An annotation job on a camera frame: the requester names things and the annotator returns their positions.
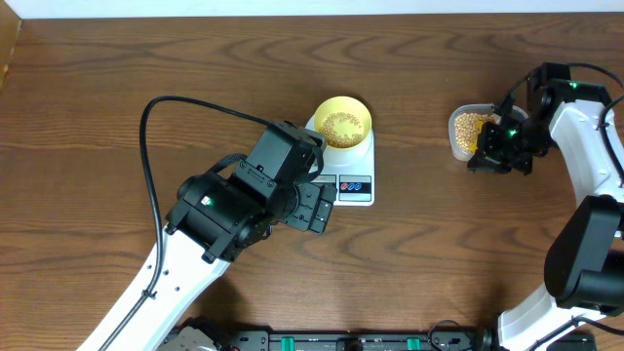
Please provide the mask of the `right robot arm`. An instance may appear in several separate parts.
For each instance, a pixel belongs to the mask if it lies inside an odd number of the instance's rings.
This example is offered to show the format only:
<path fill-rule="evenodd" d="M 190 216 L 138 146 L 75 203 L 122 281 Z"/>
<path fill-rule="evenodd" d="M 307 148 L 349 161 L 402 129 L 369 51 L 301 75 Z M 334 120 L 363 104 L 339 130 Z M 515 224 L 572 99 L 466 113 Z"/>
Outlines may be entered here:
<path fill-rule="evenodd" d="M 623 145 L 614 126 L 621 98 L 607 87 L 573 79 L 576 63 L 544 62 L 522 78 L 528 115 L 515 114 L 512 92 L 492 108 L 496 123 L 479 128 L 471 172 L 527 176 L 532 161 L 558 148 L 576 210 L 547 252 L 542 285 L 502 312 L 493 331 L 477 336 L 477 350 L 546 350 L 575 329 L 623 312 Z"/>

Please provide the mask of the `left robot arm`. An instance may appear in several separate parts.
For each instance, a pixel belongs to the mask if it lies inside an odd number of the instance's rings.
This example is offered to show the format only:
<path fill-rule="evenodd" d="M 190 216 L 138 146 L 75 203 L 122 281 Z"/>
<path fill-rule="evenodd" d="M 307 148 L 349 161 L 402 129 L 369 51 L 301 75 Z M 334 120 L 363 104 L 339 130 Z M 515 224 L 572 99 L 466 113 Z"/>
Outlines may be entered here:
<path fill-rule="evenodd" d="M 307 176 L 272 179 L 240 164 L 230 178 L 193 176 L 178 191 L 159 244 L 83 350 L 155 350 L 238 255 L 284 223 L 321 234 L 337 190 Z"/>

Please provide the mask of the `yellow plastic measuring scoop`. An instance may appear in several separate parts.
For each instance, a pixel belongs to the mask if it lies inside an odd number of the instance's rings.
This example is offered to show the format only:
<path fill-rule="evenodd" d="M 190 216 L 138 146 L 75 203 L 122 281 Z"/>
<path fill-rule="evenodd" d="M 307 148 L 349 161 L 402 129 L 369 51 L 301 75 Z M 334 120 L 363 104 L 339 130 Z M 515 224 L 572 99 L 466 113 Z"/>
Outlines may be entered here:
<path fill-rule="evenodd" d="M 476 131 L 475 131 L 475 135 L 474 135 L 474 140 L 473 140 L 473 142 L 472 142 L 472 144 L 470 146 L 470 151 L 473 152 L 473 153 L 475 153 L 477 151 L 477 149 L 478 149 L 479 137 L 480 137 L 480 134 L 481 134 L 481 132 L 483 130 L 483 126 L 484 126 L 485 123 L 486 123 L 486 121 L 478 121 L 476 123 Z"/>

